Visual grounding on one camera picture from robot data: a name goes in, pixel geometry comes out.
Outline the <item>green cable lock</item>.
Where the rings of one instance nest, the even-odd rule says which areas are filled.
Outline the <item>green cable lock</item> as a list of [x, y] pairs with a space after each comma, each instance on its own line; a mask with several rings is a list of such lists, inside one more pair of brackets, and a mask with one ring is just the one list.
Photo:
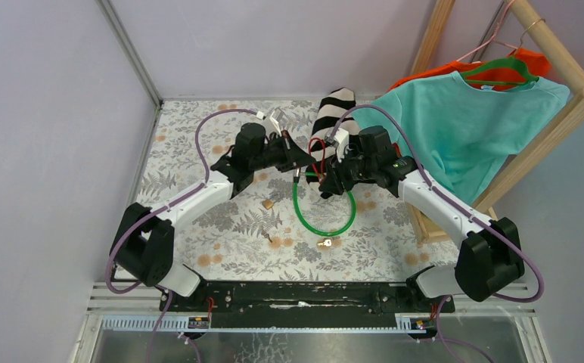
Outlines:
[[294, 212], [295, 212], [296, 217], [300, 221], [300, 223], [308, 231], [310, 231], [313, 234], [316, 234], [318, 236], [321, 236], [321, 237], [336, 237], [336, 236], [339, 236], [339, 235], [347, 232], [353, 226], [354, 221], [356, 220], [357, 206], [356, 206], [356, 199], [354, 198], [353, 193], [351, 191], [347, 191], [347, 193], [346, 193], [346, 195], [348, 196], [349, 201], [350, 201], [350, 216], [349, 216], [349, 219], [347, 220], [346, 224], [343, 227], [341, 227], [335, 231], [323, 231], [323, 230], [317, 229], [314, 226], [312, 226], [309, 222], [306, 221], [305, 217], [303, 216], [300, 205], [299, 205], [298, 184], [300, 182], [300, 176], [302, 174], [303, 173], [301, 172], [300, 169], [294, 170], [293, 187], [292, 187], [292, 201], [293, 201], [293, 206], [294, 206]]

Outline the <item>red cable lock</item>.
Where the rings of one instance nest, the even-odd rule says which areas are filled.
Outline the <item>red cable lock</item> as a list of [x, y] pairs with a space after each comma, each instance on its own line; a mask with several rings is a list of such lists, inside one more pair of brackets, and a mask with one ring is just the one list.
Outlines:
[[327, 147], [326, 143], [323, 139], [318, 137], [312, 137], [309, 140], [308, 145], [308, 152], [311, 154], [312, 152], [320, 152], [321, 158], [318, 162], [314, 162], [311, 166], [307, 167], [307, 171], [311, 172], [314, 177], [317, 178], [318, 183], [321, 185], [326, 179], [326, 153]]

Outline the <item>brass padlock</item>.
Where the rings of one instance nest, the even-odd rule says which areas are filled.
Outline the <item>brass padlock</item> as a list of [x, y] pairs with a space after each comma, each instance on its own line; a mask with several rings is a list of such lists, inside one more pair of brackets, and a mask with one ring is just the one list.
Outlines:
[[280, 199], [280, 194], [271, 194], [262, 202], [262, 207], [266, 210], [270, 210]]

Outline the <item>cable lock keys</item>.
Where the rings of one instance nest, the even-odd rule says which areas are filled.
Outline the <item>cable lock keys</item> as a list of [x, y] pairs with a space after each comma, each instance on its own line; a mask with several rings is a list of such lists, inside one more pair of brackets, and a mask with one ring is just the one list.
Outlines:
[[323, 240], [320, 240], [317, 243], [318, 248], [330, 248], [330, 247], [332, 247], [332, 245], [333, 245], [333, 241], [330, 238], [325, 238]]

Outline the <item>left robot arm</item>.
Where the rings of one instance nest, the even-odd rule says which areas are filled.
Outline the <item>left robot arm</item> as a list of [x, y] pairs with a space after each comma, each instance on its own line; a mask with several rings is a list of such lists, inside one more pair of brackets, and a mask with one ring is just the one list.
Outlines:
[[174, 259], [178, 232], [239, 195], [251, 185], [255, 172], [271, 167], [288, 172], [313, 163], [315, 159], [287, 131], [268, 134], [259, 123], [246, 123], [203, 181], [163, 204], [127, 207], [107, 264], [123, 268], [146, 287], [171, 291], [185, 309], [198, 310], [205, 303], [206, 291], [199, 285], [201, 276]]

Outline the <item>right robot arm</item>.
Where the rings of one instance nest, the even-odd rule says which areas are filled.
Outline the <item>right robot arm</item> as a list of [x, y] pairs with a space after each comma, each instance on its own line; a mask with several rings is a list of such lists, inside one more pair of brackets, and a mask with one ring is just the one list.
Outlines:
[[414, 158], [398, 155], [384, 127], [362, 130], [354, 144], [349, 143], [344, 129], [327, 140], [335, 154], [325, 164], [321, 191], [342, 194], [360, 183], [376, 184], [419, 209], [458, 248], [455, 263], [426, 268], [409, 278], [412, 286], [405, 291], [409, 308], [423, 312], [444, 295], [464, 294], [482, 302], [523, 275], [523, 259], [513, 250], [520, 246], [515, 224], [506, 218], [495, 220], [464, 204]]

